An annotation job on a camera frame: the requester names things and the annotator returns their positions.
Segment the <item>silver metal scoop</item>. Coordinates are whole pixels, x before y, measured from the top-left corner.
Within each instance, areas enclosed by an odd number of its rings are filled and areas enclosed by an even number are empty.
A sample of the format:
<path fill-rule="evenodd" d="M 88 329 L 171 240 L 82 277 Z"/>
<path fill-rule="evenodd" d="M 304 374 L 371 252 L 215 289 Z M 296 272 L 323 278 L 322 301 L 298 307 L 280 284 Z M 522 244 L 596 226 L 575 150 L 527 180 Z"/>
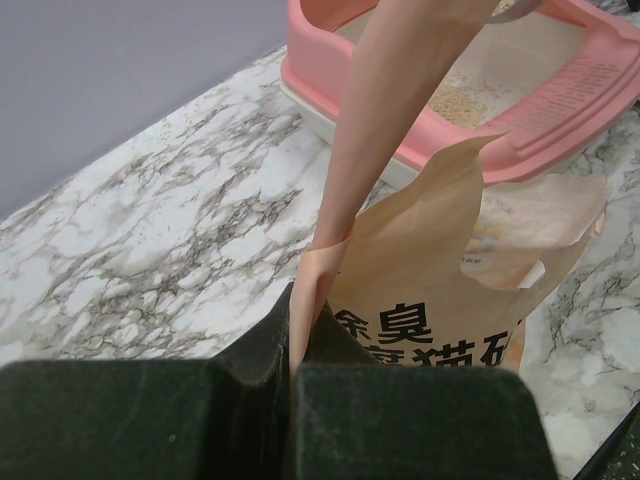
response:
<path fill-rule="evenodd" d="M 488 24 L 505 24 L 517 21 L 537 10 L 544 0 L 503 0 L 498 3 Z"/>

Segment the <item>orange cat litter bag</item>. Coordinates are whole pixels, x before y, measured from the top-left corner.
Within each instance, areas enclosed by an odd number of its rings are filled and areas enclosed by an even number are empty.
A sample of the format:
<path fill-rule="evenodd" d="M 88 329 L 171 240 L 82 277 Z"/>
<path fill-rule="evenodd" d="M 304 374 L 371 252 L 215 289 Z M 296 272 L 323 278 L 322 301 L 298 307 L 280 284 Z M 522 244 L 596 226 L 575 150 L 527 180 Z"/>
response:
<path fill-rule="evenodd" d="M 550 175 L 486 187 L 479 155 L 496 136 L 434 154 L 405 188 L 365 200 L 492 1 L 382 1 L 355 47 L 312 246 L 290 301 L 289 362 L 303 361 L 330 305 L 392 366 L 517 370 L 522 321 L 593 237 L 604 177 Z"/>

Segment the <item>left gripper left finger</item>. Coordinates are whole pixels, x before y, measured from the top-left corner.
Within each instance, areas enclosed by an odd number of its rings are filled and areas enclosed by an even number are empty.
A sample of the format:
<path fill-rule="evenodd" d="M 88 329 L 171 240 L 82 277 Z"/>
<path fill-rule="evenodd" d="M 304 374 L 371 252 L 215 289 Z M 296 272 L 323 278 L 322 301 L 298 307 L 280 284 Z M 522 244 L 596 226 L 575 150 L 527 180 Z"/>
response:
<path fill-rule="evenodd" d="M 261 385 L 289 369 L 289 302 L 293 283 L 286 285 L 270 311 L 214 357 L 243 385 Z"/>

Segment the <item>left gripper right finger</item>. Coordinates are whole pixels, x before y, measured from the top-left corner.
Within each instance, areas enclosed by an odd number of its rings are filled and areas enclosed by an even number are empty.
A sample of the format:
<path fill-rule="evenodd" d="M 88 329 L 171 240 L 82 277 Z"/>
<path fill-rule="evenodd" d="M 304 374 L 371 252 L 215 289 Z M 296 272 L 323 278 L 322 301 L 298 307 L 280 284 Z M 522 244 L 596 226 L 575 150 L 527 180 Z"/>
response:
<path fill-rule="evenodd" d="M 320 365 L 383 366 L 339 323 L 329 304 L 312 327 L 304 358 L 304 366 Z"/>

